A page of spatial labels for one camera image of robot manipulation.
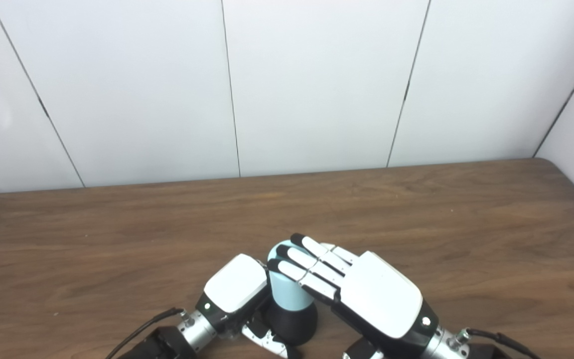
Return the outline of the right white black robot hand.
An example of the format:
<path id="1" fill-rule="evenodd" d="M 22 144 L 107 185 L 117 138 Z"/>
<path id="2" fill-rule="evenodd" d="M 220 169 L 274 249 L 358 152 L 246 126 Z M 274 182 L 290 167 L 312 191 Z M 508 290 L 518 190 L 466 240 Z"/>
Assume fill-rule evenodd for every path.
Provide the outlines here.
<path id="1" fill-rule="evenodd" d="M 360 334 L 345 359 L 419 359 L 439 325 L 419 288 L 372 251 L 361 255 L 294 233 L 270 271 L 299 285 Z"/>

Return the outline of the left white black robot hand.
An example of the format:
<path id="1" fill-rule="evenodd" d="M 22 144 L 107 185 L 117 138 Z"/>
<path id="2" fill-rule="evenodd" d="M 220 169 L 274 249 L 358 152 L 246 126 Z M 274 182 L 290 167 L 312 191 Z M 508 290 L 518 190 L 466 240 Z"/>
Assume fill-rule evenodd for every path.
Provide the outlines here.
<path id="1" fill-rule="evenodd" d="M 242 335 L 283 359 L 300 359 L 301 353 L 261 316 L 271 293 L 265 265 L 247 254 L 236 255 L 207 280 L 191 314 L 194 327 L 185 325 L 185 338 L 198 352 L 216 337 Z"/>

